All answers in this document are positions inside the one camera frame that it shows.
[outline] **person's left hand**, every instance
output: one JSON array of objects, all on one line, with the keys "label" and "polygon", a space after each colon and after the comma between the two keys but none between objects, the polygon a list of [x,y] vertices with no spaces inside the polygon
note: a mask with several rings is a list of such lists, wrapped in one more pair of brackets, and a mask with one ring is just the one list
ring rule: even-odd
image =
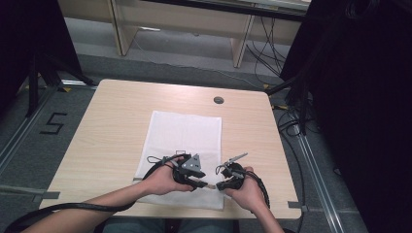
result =
[{"label": "person's left hand", "polygon": [[142,183],[148,186],[149,194],[164,195],[171,191],[192,191],[193,187],[186,184],[176,183],[173,180],[172,169],[168,166],[161,166],[154,170]]}]

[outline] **white towel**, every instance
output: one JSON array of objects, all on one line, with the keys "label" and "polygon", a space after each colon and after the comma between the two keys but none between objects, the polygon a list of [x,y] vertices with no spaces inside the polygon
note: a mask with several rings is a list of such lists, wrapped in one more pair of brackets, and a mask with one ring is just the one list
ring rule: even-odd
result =
[{"label": "white towel", "polygon": [[[215,173],[216,167],[221,164],[221,137],[220,117],[154,111],[135,178],[142,179],[153,166],[153,163],[148,162],[148,156],[162,158],[174,155],[177,150],[184,150],[192,156],[199,154],[201,171],[206,174],[200,180],[208,184],[221,182],[222,175]],[[223,194],[217,189],[198,188],[193,192],[149,195],[139,202],[222,210]]]}]

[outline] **gray floor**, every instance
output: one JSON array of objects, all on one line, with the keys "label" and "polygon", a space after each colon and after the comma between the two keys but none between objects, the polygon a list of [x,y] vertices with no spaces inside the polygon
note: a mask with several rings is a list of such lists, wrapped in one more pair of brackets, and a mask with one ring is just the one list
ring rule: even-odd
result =
[{"label": "gray floor", "polygon": [[[242,67],[233,68],[230,42],[227,38],[164,30],[139,31],[136,42],[139,43],[140,48],[135,43],[127,56],[119,57],[112,25],[69,18],[66,19],[66,23],[85,74],[96,81],[111,78],[248,90],[263,90],[264,83],[281,82],[261,65],[257,67],[259,81],[255,75],[256,60],[248,52],[245,53]],[[263,48],[264,44],[256,43],[256,45],[258,48]],[[289,47],[286,46],[277,46],[277,49],[283,55],[287,55],[289,51]],[[62,74],[62,78],[73,79],[66,74]],[[28,90],[24,89],[9,111],[0,118],[0,148],[6,146],[24,120],[27,92]],[[8,167],[0,174],[0,184],[47,189],[93,93],[94,90],[83,88],[56,92]],[[271,96],[270,102],[283,105],[287,93],[288,91],[284,90]],[[56,122],[64,124],[60,132],[56,135],[40,134],[41,131],[55,130],[55,126],[47,125],[53,113],[67,114],[55,118]],[[274,111],[274,120],[279,120],[283,113],[284,111]],[[281,123],[286,121],[288,119],[283,117]],[[314,131],[308,131],[308,140],[345,232],[367,232],[346,185],[332,170],[333,159],[322,134],[318,132],[316,123],[310,122],[308,127]],[[297,140],[295,137],[288,138],[297,153],[303,174],[302,182],[292,149],[286,141],[283,141],[296,193],[300,202],[304,198],[308,207],[308,212],[304,213],[300,232],[331,232]],[[302,184],[305,190],[304,197],[301,195]],[[6,192],[0,192],[0,195],[0,231],[16,217],[35,210],[39,205],[33,202],[33,195]],[[299,224],[299,219],[280,221],[290,230],[296,230]],[[241,220],[240,226],[242,233],[261,232],[255,219]]]}]

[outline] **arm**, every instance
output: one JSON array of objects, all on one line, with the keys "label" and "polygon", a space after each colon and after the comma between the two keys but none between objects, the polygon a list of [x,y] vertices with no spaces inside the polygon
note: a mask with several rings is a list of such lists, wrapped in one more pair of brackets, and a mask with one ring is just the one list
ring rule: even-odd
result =
[{"label": "arm", "polygon": [[[254,171],[251,167],[246,167],[245,169],[251,172]],[[240,207],[254,213],[265,233],[284,232],[278,220],[273,216],[269,208],[267,208],[257,182],[251,177],[246,176],[239,190],[228,188],[224,192],[228,196],[231,196]]]},{"label": "arm", "polygon": [[[90,199],[86,203],[103,206],[123,206],[146,195],[163,195],[171,191],[190,191],[192,187],[175,183],[167,166],[156,169],[147,179],[137,184]],[[62,210],[48,216],[23,232],[88,232],[114,213],[88,210]]]}]

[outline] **black curtain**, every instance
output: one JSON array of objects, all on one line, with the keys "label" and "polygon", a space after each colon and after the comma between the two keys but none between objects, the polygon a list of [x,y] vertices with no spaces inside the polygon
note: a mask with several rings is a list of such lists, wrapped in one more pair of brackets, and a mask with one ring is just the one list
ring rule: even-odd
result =
[{"label": "black curtain", "polygon": [[[311,7],[322,12],[321,2],[333,8],[323,0]],[[308,84],[318,122],[370,232],[410,232],[411,25],[406,9],[380,1],[372,17],[349,20]],[[284,79],[299,70],[319,40],[314,34],[325,30],[302,25]]]},{"label": "black curtain", "polygon": [[57,57],[82,73],[56,0],[0,1],[0,114],[28,75],[34,52]]}]

